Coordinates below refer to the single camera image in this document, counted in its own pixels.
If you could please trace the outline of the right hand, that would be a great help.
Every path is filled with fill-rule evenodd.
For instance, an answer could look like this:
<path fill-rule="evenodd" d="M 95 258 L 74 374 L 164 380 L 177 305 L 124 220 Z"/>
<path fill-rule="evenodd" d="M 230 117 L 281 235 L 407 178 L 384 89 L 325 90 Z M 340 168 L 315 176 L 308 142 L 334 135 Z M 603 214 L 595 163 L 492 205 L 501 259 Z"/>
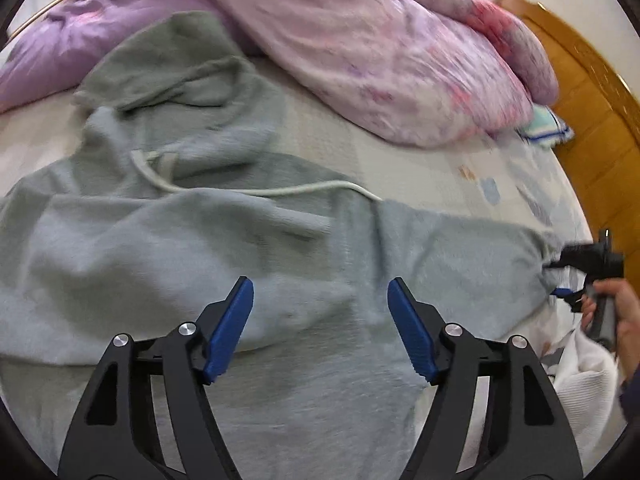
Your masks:
<path fill-rule="evenodd" d="M 639 298 L 631 284 L 623 278 L 595 281 L 592 288 L 596 294 L 614 299 L 617 312 L 617 357 L 624 373 L 624 382 L 629 387 L 640 361 Z"/>

